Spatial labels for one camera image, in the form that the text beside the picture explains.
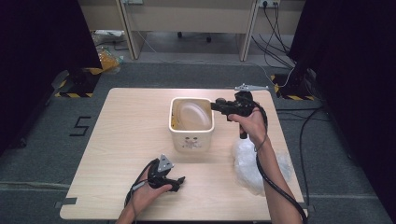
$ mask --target cable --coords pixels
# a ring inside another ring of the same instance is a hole
[[[296,109],[277,109],[276,111],[291,111],[291,110],[316,110],[321,107],[315,107],[315,108],[296,108]]]
[[[149,163],[146,165],[146,167],[143,169],[143,171],[140,173],[140,175],[137,177],[136,181],[132,184],[132,186],[131,186],[129,192],[126,194],[125,201],[124,201],[124,207],[126,206],[126,204],[127,204],[129,201],[131,201],[131,200],[134,198],[134,192],[137,190],[137,189],[135,189],[134,187],[137,186],[137,185],[139,185],[139,184],[141,184],[141,183],[143,183],[143,182],[146,182],[146,181],[149,182],[148,179],[140,180],[140,178],[141,178],[142,175],[146,172],[146,170],[150,167],[150,165],[152,165],[155,161],[156,161],[156,160],[153,160],[153,161],[149,162]],[[136,213],[135,209],[134,209],[134,223],[137,223],[137,213]]]
[[[150,45],[150,43],[147,41],[147,39],[145,38],[145,37],[143,37],[141,34],[140,34],[140,32],[138,31],[138,29],[136,30],[137,31],[137,33],[140,35],[140,37],[142,38],[142,40],[148,45],[148,47],[153,51],[153,52],[156,52],[157,53],[157,51]],[[288,68],[292,68],[292,66],[290,66],[289,64],[287,64],[286,62],[284,62],[283,61],[283,63],[282,64],[284,64],[285,66],[287,66]]]
[[[288,63],[286,63],[285,61],[283,61],[281,58],[279,58],[279,56],[275,55],[273,52],[271,52],[269,49],[266,49],[265,47],[263,47],[261,44],[259,44],[259,42],[256,41],[256,39],[254,38],[254,36],[251,37],[252,40],[256,43],[257,47],[262,50],[264,52],[264,60],[265,62],[268,64],[268,66],[273,67],[273,68],[284,68],[284,67],[277,67],[277,66],[273,66],[271,64],[269,64],[267,62],[267,59],[265,57],[265,53],[269,54],[272,58],[274,58],[276,61],[278,61],[279,63],[282,63],[283,65],[285,65],[287,68],[291,69],[292,66],[289,65]]]
[[[279,51],[282,52],[282,53],[286,53],[285,50],[279,49],[279,48],[277,48],[277,47],[275,47],[275,46],[272,46],[270,43],[267,43],[267,41],[264,40],[264,38],[262,37],[261,34],[259,34],[259,37],[260,37],[260,39],[261,39],[265,44],[268,44],[269,47],[271,47],[271,48],[273,48],[273,49],[277,49],[277,50],[279,50]]]
[[[300,115],[296,115],[296,114],[293,114],[293,113],[287,113],[287,112],[279,112],[279,113],[277,113],[278,115],[281,115],[281,114],[285,114],[285,115],[292,115],[292,116],[294,116],[294,117],[297,117],[297,118],[301,118],[301,119],[290,119],[290,120],[303,120],[303,119],[308,119],[308,117],[303,117],[303,116],[300,116]],[[329,119],[313,119],[313,120],[318,120],[318,121],[330,121]]]
[[[264,109],[262,108],[262,106],[260,106],[258,103],[256,103],[253,100],[250,100],[246,97],[241,97],[244,100],[250,101],[251,103],[253,103],[256,107],[258,107],[260,109],[260,112],[262,113],[262,118],[264,120],[264,122],[267,120],[267,116],[265,114]],[[297,211],[300,213],[303,223],[307,223],[307,217],[305,214],[304,209],[297,203],[297,201],[292,198],[287,192],[285,192],[283,189],[281,189],[277,184],[275,184],[264,172],[264,170],[262,169],[262,165],[260,164],[259,161],[259,156],[256,154],[256,163],[257,163],[257,168],[259,169],[260,174],[262,175],[262,178],[270,185],[271,188],[273,188],[274,190],[276,190],[276,192],[278,192],[281,196],[283,196],[286,200],[288,200],[296,209]]]
[[[150,45],[150,43],[146,40],[146,38],[143,37],[143,36],[140,34],[139,31],[137,31],[137,33],[142,37],[142,39],[144,40],[144,42],[152,49],[152,51],[157,53],[157,51]],[[174,60],[174,61],[166,61],[166,60],[162,60],[162,59],[160,59],[159,61],[160,61],[160,62],[163,62],[163,63],[233,63],[233,64],[236,64],[236,65],[253,64],[253,65],[259,66],[260,69],[261,69],[262,71],[264,71],[264,74],[265,74],[265,76],[267,77],[267,79],[271,82],[271,84],[273,84],[273,85],[275,86],[275,83],[272,81],[272,79],[271,79],[270,77],[268,77],[268,74],[267,74],[267,71],[265,70],[265,68],[263,68],[261,65],[256,64],[256,63],[249,63],[249,62],[239,63],[239,62],[232,62],[232,61],[205,61],[205,60],[194,60],[194,61]],[[285,83],[284,85],[278,86],[278,87],[285,87],[285,86],[286,86],[286,84],[287,84],[288,81],[289,81],[289,77],[290,77],[291,71],[290,71],[289,74],[288,74],[288,78],[287,78],[286,83]]]
[[[275,23],[275,26],[273,26],[273,24],[271,23],[270,18],[269,18],[268,15],[267,15],[267,11],[265,10],[266,8],[267,8],[267,5],[263,6],[264,15],[265,15],[265,17],[267,18],[268,22],[270,23],[270,26],[271,26],[271,29],[272,29],[272,31],[273,31],[273,34],[275,34],[276,39],[277,39],[277,40],[279,41],[279,43],[282,45],[283,50],[285,50],[286,52],[288,52],[288,51],[286,50],[285,45],[284,45],[283,42],[282,42],[282,39],[281,39],[281,38],[278,36],[278,34],[276,33],[277,17],[278,17],[278,15],[277,15],[277,10],[276,10],[276,23]]]
[[[279,31],[279,22],[278,22],[278,19],[279,19],[279,4],[278,3],[275,3],[275,14],[276,14],[275,18],[276,18],[276,27],[277,27],[276,29],[277,29],[277,33],[279,35],[280,44],[282,45],[282,47],[286,51],[286,53],[289,53],[289,49],[290,48],[283,43],[282,36],[280,35],[280,31]]]
[[[312,112],[311,115],[308,116],[308,118],[306,118],[305,122],[303,123],[303,126],[300,130],[300,142],[299,142],[299,151],[300,151],[300,162],[301,162],[301,168],[303,171],[303,179],[304,179],[304,186],[305,186],[305,192],[306,192],[306,205],[309,206],[309,189],[308,189],[308,183],[306,181],[306,173],[305,173],[305,168],[304,168],[304,157],[303,157],[303,131],[304,131],[304,127],[305,124],[319,111],[321,110],[323,107],[319,107],[316,110],[314,110],[314,112]]]
[[[137,25],[136,25],[135,23],[134,23],[134,27],[135,27],[135,30],[137,31],[137,33],[140,35],[140,37],[142,37],[143,41],[152,49],[152,51],[154,51],[155,53],[157,53],[157,51],[149,44],[149,42],[146,41],[146,38],[143,37],[143,36],[140,34],[140,31],[139,31],[139,29],[137,29],[138,27],[137,27]]]

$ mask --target black cable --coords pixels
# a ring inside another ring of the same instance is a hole
[[[296,115],[296,114],[293,114],[293,113],[287,113],[287,112],[278,112],[277,113],[278,115],[280,114],[287,114],[287,115],[292,115],[292,116],[295,116],[295,117],[298,117],[298,118],[301,118],[301,119],[294,119],[294,120],[303,120],[303,119],[308,119],[308,117],[304,117],[304,116],[300,116],[300,115]],[[330,121],[329,119],[313,119],[313,120],[318,120],[318,121]]]
[[[265,123],[265,121],[267,120],[267,116],[265,114],[264,108],[262,108],[262,106],[260,106],[258,103],[256,103],[253,100],[250,100],[246,97],[241,97],[245,100],[250,101],[251,103],[253,103],[256,107],[259,108],[260,112],[262,113],[262,118],[264,120],[264,127],[268,127],[268,123]],[[259,156],[256,154],[256,163],[257,163],[257,168],[259,169],[260,174],[262,175],[262,178],[271,186],[271,188],[273,188],[274,190],[276,190],[276,192],[278,192],[280,195],[282,195],[286,200],[288,200],[296,209],[297,211],[300,213],[303,223],[308,223],[306,214],[304,212],[304,209],[297,203],[297,201],[292,198],[287,192],[285,192],[283,189],[281,189],[277,184],[275,184],[264,172],[264,170],[262,169],[262,165],[260,164],[259,161]]]
[[[135,192],[134,186],[136,186],[136,185],[138,185],[138,184],[140,184],[140,183],[142,183],[142,182],[144,182],[144,181],[147,181],[147,179],[146,179],[146,180],[140,180],[140,178],[141,178],[142,175],[146,172],[146,170],[150,167],[150,165],[152,165],[155,161],[156,161],[156,160],[153,160],[153,161],[149,162],[149,163],[146,165],[146,167],[143,169],[143,171],[140,173],[140,175],[137,177],[136,181],[132,184],[132,186],[131,186],[129,192],[127,193],[127,195],[126,195],[126,197],[125,197],[124,206],[126,206],[126,204],[132,199],[132,197],[133,197],[133,195],[134,195],[134,192]]]
[[[314,112],[312,112],[311,115],[306,118],[305,122],[303,123],[303,126],[300,130],[300,143],[299,143],[299,150],[300,150],[300,162],[301,162],[301,168],[303,171],[303,178],[304,178],[304,186],[305,186],[305,192],[306,192],[306,205],[309,206],[309,189],[308,189],[308,183],[306,181],[306,173],[305,173],[305,168],[304,168],[304,157],[303,157],[303,131],[304,131],[304,126],[305,124],[323,107],[319,107]]]
[[[320,109],[321,107],[314,107],[314,108],[293,108],[293,109],[277,109],[276,111],[291,111],[291,110],[316,110]]]
[[[303,219],[303,223],[308,223],[308,218],[306,217],[304,209],[287,192],[285,192],[282,188],[280,188],[267,176],[267,174],[262,169],[262,165],[260,164],[259,156],[257,154],[256,154],[256,163],[257,163],[257,167],[259,168],[259,172],[262,175],[262,178],[271,186],[271,188],[276,190],[280,195],[282,195],[297,209],[297,211],[301,215],[301,218]]]
[[[278,22],[278,19],[279,19],[279,4],[278,3],[275,3],[275,18],[276,18],[276,27],[277,27],[276,29],[277,29],[277,34],[279,35],[280,44],[282,45],[282,47],[286,51],[286,53],[289,53],[289,49],[290,48],[283,43],[282,36],[280,35],[280,31],[279,31],[279,22]]]
[[[280,37],[280,32],[279,32],[279,34],[277,34],[276,33],[276,28],[277,28],[277,30],[279,31],[279,25],[278,25],[278,7],[276,7],[276,23],[275,23],[275,26],[273,26],[273,24],[271,23],[271,20],[269,19],[269,17],[268,17],[268,15],[267,15],[267,12],[266,12],[266,8],[267,8],[267,5],[265,4],[266,2],[264,2],[264,4],[263,4],[263,10],[264,10],[264,15],[265,15],[265,17],[267,18],[267,20],[268,20],[268,22],[269,22],[269,24],[270,24],[270,26],[271,26],[271,29],[272,29],[272,33],[271,33],[271,36],[270,36],[270,38],[269,38],[269,40],[268,40],[268,42],[265,42],[266,43],[266,47],[265,47],[265,50],[264,50],[264,60],[265,60],[265,62],[270,66],[270,67],[273,67],[271,64],[269,64],[268,62],[267,62],[267,59],[266,59],[266,54],[265,53],[268,53],[268,47],[269,47],[269,45],[270,45],[270,42],[271,42],[271,39],[272,39],[272,37],[275,35],[276,36],[276,38],[277,38],[277,40],[280,42],[280,44],[282,45],[282,48],[283,48],[283,51],[282,52],[285,52],[285,53],[287,53],[288,51],[286,50],[286,46],[285,46],[285,44],[283,43],[283,41],[282,41],[282,39],[281,39],[281,37]]]
[[[271,47],[271,48],[273,48],[273,49],[277,49],[277,50],[279,50],[279,51],[282,52],[282,53],[286,53],[285,50],[279,49],[279,48],[277,48],[277,47],[271,45],[270,43],[267,43],[267,41],[265,41],[264,38],[262,38],[262,35],[259,34],[259,37],[260,37],[260,39],[261,39],[265,44],[268,44],[269,47]]]
[[[283,45],[282,39],[276,33],[276,26],[273,26],[273,24],[271,23],[270,18],[267,15],[267,11],[265,10],[266,6],[263,7],[263,9],[264,9],[264,15],[267,18],[268,22],[270,23],[270,26],[271,26],[271,29],[273,31],[273,34],[275,34],[276,39],[282,44],[283,49],[286,51],[285,46]]]
[[[279,119],[279,120],[283,120],[283,121],[301,121],[304,119]],[[326,120],[326,119],[313,119],[313,120],[318,120],[318,121],[324,121],[324,122],[329,122],[330,120]]]
[[[264,52],[264,60],[265,60],[265,62],[266,62],[270,67],[273,67],[273,68],[283,68],[283,69],[285,69],[285,67],[277,67],[277,66],[272,66],[271,64],[269,64],[269,63],[267,62],[266,57],[265,57],[265,53],[267,53],[269,56],[271,56],[273,59],[275,59],[275,60],[278,61],[279,63],[282,63],[283,65],[285,65],[287,69],[291,69],[291,68],[292,68],[291,65],[289,65],[288,63],[286,63],[285,61],[283,61],[281,58],[279,58],[277,55],[275,55],[273,52],[271,52],[270,50],[268,50],[268,49],[266,49],[265,47],[263,47],[260,43],[258,43],[258,42],[256,41],[256,39],[255,39],[253,36],[252,36],[251,38],[252,38],[253,41],[256,43],[257,47],[258,47],[260,50],[262,50],[262,51]]]

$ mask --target power outlet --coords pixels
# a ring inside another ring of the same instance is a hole
[[[279,7],[280,5],[280,0],[259,0],[259,7],[264,7],[263,3],[267,2],[267,8],[275,8]]]

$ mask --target black handheld controller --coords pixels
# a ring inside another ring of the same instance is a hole
[[[248,117],[252,112],[256,104],[253,101],[253,95],[250,91],[239,91],[235,95],[234,101],[226,101],[224,98],[218,98],[215,103],[210,103],[212,110],[221,112],[222,115],[227,116],[230,114],[236,114],[242,117]],[[243,132],[240,133],[241,139],[248,138],[248,134]]]
[[[184,182],[185,176],[179,178],[178,180],[168,179],[166,176],[171,171],[170,168],[166,168],[168,164],[164,164],[162,166],[161,161],[156,159],[154,163],[148,170],[148,183],[149,185],[154,188],[160,188],[163,185],[170,184],[172,188],[169,191],[177,192],[180,188],[180,185]]]

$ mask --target hand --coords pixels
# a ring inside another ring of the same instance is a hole
[[[145,170],[139,181],[148,178],[149,167]],[[134,192],[131,200],[126,204],[122,210],[119,219],[116,223],[132,223],[137,215],[151,205],[160,195],[170,190],[172,185],[164,185],[158,189],[153,189],[149,183],[145,183],[141,188]]]
[[[255,107],[247,118],[231,114],[228,116],[228,119],[239,122],[243,128],[241,132],[246,132],[254,145],[258,146],[264,139],[268,139],[268,136],[265,136],[267,135],[267,131],[265,130],[262,113],[258,107]]]

